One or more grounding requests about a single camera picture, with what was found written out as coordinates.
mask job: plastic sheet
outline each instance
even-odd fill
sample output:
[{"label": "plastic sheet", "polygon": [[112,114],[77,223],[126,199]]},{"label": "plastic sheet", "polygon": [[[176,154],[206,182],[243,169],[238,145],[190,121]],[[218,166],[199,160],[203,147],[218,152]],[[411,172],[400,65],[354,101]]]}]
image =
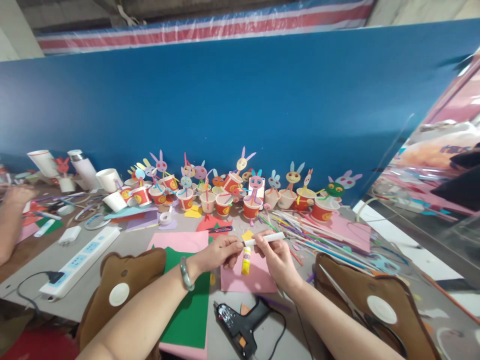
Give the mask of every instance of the plastic sheet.
[{"label": "plastic sheet", "polygon": [[149,25],[38,35],[45,55],[361,28],[374,0],[309,0]]}]

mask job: bracelet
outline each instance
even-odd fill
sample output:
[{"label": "bracelet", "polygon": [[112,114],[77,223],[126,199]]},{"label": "bracelet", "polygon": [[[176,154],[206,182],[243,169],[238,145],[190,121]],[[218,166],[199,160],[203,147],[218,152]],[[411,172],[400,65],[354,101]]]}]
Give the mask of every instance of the bracelet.
[{"label": "bracelet", "polygon": [[180,259],[180,271],[186,289],[188,291],[193,291],[195,289],[195,284],[192,284],[190,281],[189,272],[187,271],[187,258],[185,256]]}]

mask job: pink craft paper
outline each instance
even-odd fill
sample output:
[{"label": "pink craft paper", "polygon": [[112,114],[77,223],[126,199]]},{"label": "pink craft paper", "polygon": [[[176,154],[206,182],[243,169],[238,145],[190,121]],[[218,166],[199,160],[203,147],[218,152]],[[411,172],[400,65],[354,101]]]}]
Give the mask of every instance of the pink craft paper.
[{"label": "pink craft paper", "polygon": [[164,352],[173,354],[185,360],[207,360],[207,333],[205,333],[205,348],[203,349],[164,342],[161,342],[158,347]]},{"label": "pink craft paper", "polygon": [[126,232],[145,229],[153,225],[158,225],[160,214],[158,211],[147,211],[143,218],[130,220],[126,226]]},{"label": "pink craft paper", "polygon": [[[197,253],[209,245],[209,232],[160,232],[153,235],[147,250],[152,246],[156,248],[168,248],[179,253]],[[190,346],[180,346],[161,342],[160,349],[177,355],[185,360],[207,359],[207,334],[205,334],[205,348],[199,349]]]},{"label": "pink craft paper", "polygon": [[252,250],[250,254],[250,273],[242,275],[244,253],[238,257],[233,269],[220,267],[221,290],[232,293],[276,293],[275,281],[270,276],[267,259]]},{"label": "pink craft paper", "polygon": [[35,234],[38,230],[40,230],[39,226],[36,223],[28,224],[27,226],[22,227],[21,234],[15,244],[21,243],[23,240]]},{"label": "pink craft paper", "polygon": [[330,221],[326,222],[325,224],[321,224],[310,219],[308,220],[319,228],[324,228],[327,231],[345,238],[345,241],[343,239],[341,241],[347,242],[351,246],[354,246],[366,253],[370,253],[370,235],[372,232],[372,228],[370,226],[349,221],[341,216],[332,216]]}]

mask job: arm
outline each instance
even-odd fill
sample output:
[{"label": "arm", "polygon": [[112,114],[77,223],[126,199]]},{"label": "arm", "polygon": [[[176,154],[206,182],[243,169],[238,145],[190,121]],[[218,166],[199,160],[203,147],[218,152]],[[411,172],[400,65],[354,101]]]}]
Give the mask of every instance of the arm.
[{"label": "arm", "polygon": [[306,283],[295,269],[284,240],[270,243],[263,236],[254,236],[255,251],[266,257],[270,274],[293,302],[308,314],[308,321],[336,360],[401,360],[395,350],[340,310],[313,286]]},{"label": "arm", "polygon": [[10,187],[0,209],[0,266],[12,256],[15,243],[20,237],[25,204],[37,195],[32,186]]},{"label": "arm", "polygon": [[[219,236],[186,260],[190,281],[220,265],[233,268],[242,249],[238,237]],[[78,359],[145,359],[187,293],[177,265],[132,298]]]}]

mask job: green craft paper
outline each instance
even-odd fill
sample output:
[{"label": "green craft paper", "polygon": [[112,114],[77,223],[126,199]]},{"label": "green craft paper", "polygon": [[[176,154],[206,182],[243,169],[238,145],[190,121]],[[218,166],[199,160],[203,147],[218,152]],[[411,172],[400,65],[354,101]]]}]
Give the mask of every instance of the green craft paper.
[{"label": "green craft paper", "polygon": [[[176,252],[170,247],[167,247],[165,251],[165,273],[177,266],[182,257],[189,258],[195,255],[188,252]],[[198,277],[195,282],[195,289],[189,291],[176,308],[170,322],[161,335],[161,342],[199,349],[205,348],[209,288],[210,273],[206,272]]]},{"label": "green craft paper", "polygon": [[[36,222],[36,224],[38,225],[39,228],[41,228],[48,220],[50,220],[50,219],[43,218],[42,220],[38,220]],[[63,222],[55,220],[55,222],[52,224],[52,226],[50,226],[50,228],[46,231],[46,233],[44,235],[48,235],[51,232],[54,232],[55,230],[61,228],[63,225],[64,225]]]}]

